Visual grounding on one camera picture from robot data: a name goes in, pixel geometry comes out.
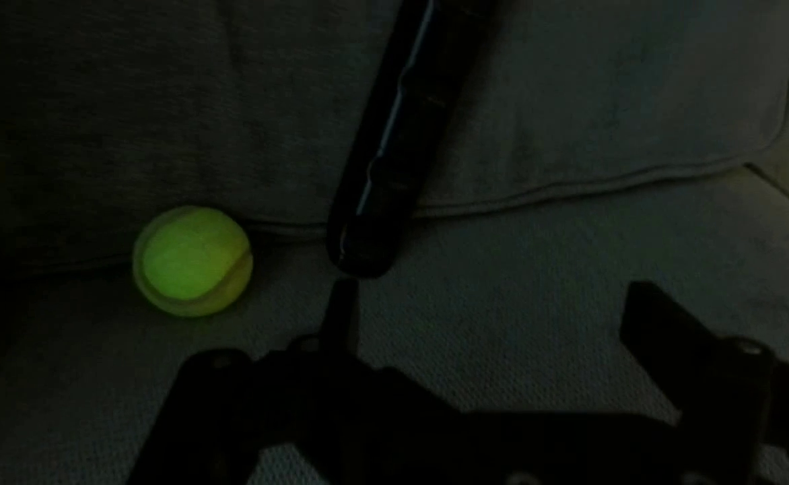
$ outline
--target upholstery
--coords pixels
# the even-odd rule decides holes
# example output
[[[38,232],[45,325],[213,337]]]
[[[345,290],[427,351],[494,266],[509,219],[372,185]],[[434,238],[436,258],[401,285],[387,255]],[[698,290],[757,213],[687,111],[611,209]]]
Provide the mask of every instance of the upholstery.
[[[121,262],[150,216],[317,232],[397,3],[0,0],[0,275]],[[789,0],[509,0],[416,216],[738,166],[789,94]]]
[[[121,483],[186,355],[261,355],[313,332],[337,279],[322,246],[255,239],[255,284],[208,320],[159,315],[127,266],[3,290],[0,483]],[[789,360],[789,200],[747,170],[415,224],[401,262],[361,289],[361,355],[459,410],[669,420],[617,339],[630,279],[660,284],[714,332]],[[789,485],[787,457],[768,452],[768,475]],[[317,478],[283,448],[255,483]]]

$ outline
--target couch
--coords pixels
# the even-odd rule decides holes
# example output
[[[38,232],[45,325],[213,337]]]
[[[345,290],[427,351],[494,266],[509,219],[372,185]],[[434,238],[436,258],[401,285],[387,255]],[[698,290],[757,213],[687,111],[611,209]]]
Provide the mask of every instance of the couch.
[[[0,0],[0,485],[121,483],[179,360],[321,323],[322,220],[397,3]],[[357,355],[459,410],[675,410],[618,341],[630,279],[789,360],[789,0],[512,0]],[[233,213],[247,294],[177,320],[128,247]],[[765,452],[789,483],[789,460]],[[253,483],[317,483],[294,448]]]

